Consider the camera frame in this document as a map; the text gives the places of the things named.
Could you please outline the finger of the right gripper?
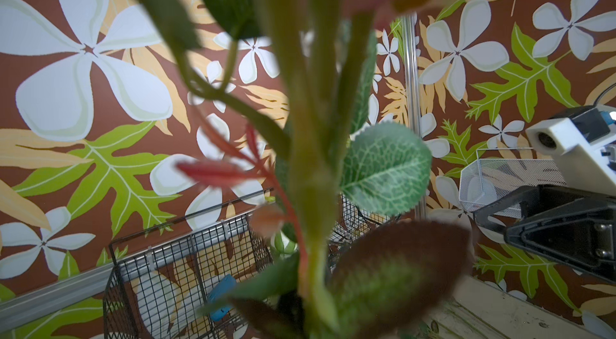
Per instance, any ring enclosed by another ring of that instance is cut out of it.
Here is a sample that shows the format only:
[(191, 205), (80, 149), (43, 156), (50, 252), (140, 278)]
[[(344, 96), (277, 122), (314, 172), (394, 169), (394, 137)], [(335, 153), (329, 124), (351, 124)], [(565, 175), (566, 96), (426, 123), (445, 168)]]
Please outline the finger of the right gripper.
[(526, 252), (615, 282), (615, 198), (542, 184), (474, 212), (476, 224)]

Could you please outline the large pink carnation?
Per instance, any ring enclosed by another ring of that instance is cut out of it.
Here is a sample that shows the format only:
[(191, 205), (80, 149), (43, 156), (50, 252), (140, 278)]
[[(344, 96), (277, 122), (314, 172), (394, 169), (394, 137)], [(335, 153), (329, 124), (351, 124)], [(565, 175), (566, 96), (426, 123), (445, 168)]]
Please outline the large pink carnation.
[(274, 149), (277, 177), (257, 164), (282, 201), (251, 218), (263, 236), (291, 225), (298, 251), (239, 284), (208, 313), (232, 305), (271, 338), (380, 338), (413, 326), (451, 296), (471, 267), (470, 234), (436, 221), (402, 221), (359, 238), (328, 265), (338, 198), (395, 216), (417, 205), (428, 186), (432, 155), (407, 127), (382, 123), (356, 132), (375, 69), (375, 25), (452, 0), (202, 0), (231, 39), (264, 35), (287, 91), (281, 127), (212, 87), (189, 65), (199, 41), (180, 0), (138, 0), (169, 46), (188, 89), (221, 101), (248, 120), (251, 148), (262, 137)]

